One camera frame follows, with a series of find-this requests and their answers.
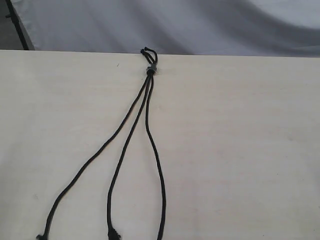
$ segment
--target knot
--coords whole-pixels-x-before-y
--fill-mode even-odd
[[[147,67],[146,73],[154,75],[157,71],[157,65],[155,63],[151,63],[150,66]]]
[[[46,236],[42,236],[40,234],[38,236],[36,236],[36,239],[38,239],[38,240],[48,240],[48,238]]]
[[[117,233],[117,231],[114,228],[109,230],[108,237],[109,237],[109,240],[120,240],[121,239],[121,236]]]

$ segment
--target black cord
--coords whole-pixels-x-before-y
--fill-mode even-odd
[[[152,52],[154,53],[154,58],[150,55],[150,53],[146,52]],[[109,240],[119,240],[120,239],[120,235],[117,233],[117,231],[113,228],[112,222],[111,222],[111,197],[112,197],[112,192],[120,171],[120,167],[121,164],[124,160],[125,154],[126,154],[126,150],[127,147],[129,145],[129,142],[131,140],[131,137],[135,131],[135,128],[137,126],[137,123],[139,121],[139,118],[141,116],[141,113],[143,111],[144,106],[146,105],[145,108],[145,129],[146,132],[148,134],[149,140],[151,142],[153,151],[154,151],[154,155],[155,155],[155,160],[156,160],[156,165],[158,168],[158,173],[159,173],[159,177],[160,177],[160,183],[161,183],[161,193],[162,193],[162,213],[161,213],[161,221],[160,221],[160,227],[159,227],[159,232],[158,232],[158,237],[157,240],[161,240],[163,237],[163,233],[164,233],[164,227],[165,227],[165,220],[166,220],[166,205],[167,205],[167,201],[166,201],[166,189],[165,189],[165,181],[164,181],[164,177],[163,177],[163,173],[162,173],[162,169],[161,169],[161,164],[160,164],[160,160],[159,160],[159,154],[155,145],[155,142],[153,140],[153,137],[150,133],[150,129],[149,129],[149,105],[150,105],[150,99],[151,99],[151,95],[152,95],[152,91],[154,88],[154,74],[157,71],[157,63],[158,63],[158,55],[157,53],[152,50],[149,49],[147,47],[145,47],[144,49],[141,49],[141,53],[143,54],[143,56],[146,58],[146,60],[148,61],[148,63],[151,64],[150,67],[147,68],[147,77],[137,95],[137,97],[135,98],[135,100],[133,101],[129,111],[127,112],[127,114],[125,115],[123,121],[121,122],[120,126],[118,127],[118,129],[115,131],[115,133],[102,145],[102,147],[89,159],[87,160],[87,162],[81,167],[81,169],[79,170],[79,172],[75,175],[75,177],[73,178],[73,180],[69,183],[69,185],[58,195],[58,197],[56,198],[56,200],[54,201],[54,204],[49,212],[49,215],[47,217],[46,220],[46,224],[45,224],[45,229],[44,229],[44,233],[43,235],[38,235],[36,238],[38,240],[48,240],[49,237],[49,232],[50,232],[50,226],[55,214],[55,211],[58,207],[58,204],[60,203],[60,201],[62,200],[62,198],[66,195],[66,193],[73,187],[73,185],[77,182],[77,180],[79,179],[79,177],[81,176],[81,174],[85,171],[85,169],[89,166],[89,164],[100,155],[100,153],[107,147],[107,145],[113,140],[115,139],[115,137],[118,135],[118,133],[121,131],[121,129],[123,128],[123,126],[125,125],[126,121],[128,120],[129,116],[131,115],[136,103],[138,102],[138,100],[140,99],[142,92],[145,90],[144,93],[144,97],[141,103],[141,106],[139,108],[138,114],[135,118],[135,121],[131,127],[130,133],[125,141],[125,144],[123,146],[122,149],[122,153],[119,159],[119,162],[117,164],[115,173],[113,175],[111,184],[110,184],[110,188],[108,191],[108,195],[107,195],[107,216],[106,216],[106,220],[107,220],[107,225],[108,225],[108,237]]]

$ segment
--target cord end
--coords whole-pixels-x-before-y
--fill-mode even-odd
[[[40,234],[38,236],[36,236],[36,239],[38,239],[38,240],[48,240],[48,238],[46,236],[42,236]]]
[[[120,240],[121,239],[121,236],[117,233],[117,231],[114,228],[109,230],[108,237],[109,237],[109,240]]]

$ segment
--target wooden table surface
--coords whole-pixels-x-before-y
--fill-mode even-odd
[[[142,55],[0,51],[0,239],[33,240],[116,130]],[[320,59],[160,55],[150,107],[164,240],[320,239]],[[106,240],[106,198],[134,116],[61,201],[49,240]],[[141,119],[112,196],[123,240],[155,240],[155,157]]]

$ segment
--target white fabric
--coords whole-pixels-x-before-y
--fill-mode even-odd
[[[12,0],[36,50],[320,56],[319,0]]]

